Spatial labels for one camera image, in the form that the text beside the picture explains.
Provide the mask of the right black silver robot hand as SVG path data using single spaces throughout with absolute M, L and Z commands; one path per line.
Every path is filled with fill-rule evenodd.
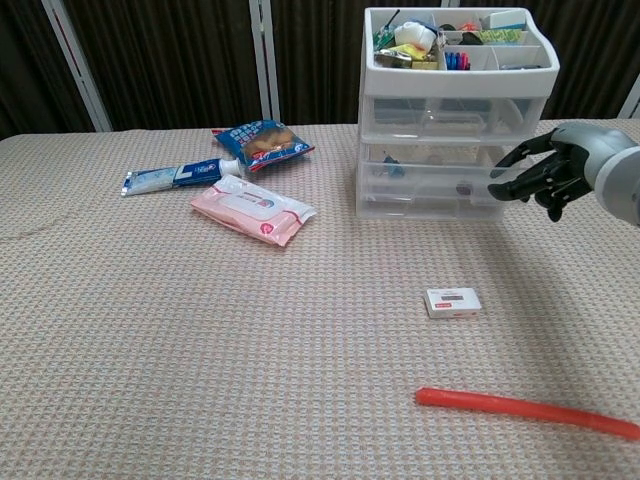
M 515 179 L 488 186 L 499 201 L 533 198 L 551 221 L 589 193 L 613 217 L 639 225 L 639 144 L 626 133 L 583 122 L 564 122 L 522 142 L 494 167 L 495 179 L 530 155 L 547 153 Z

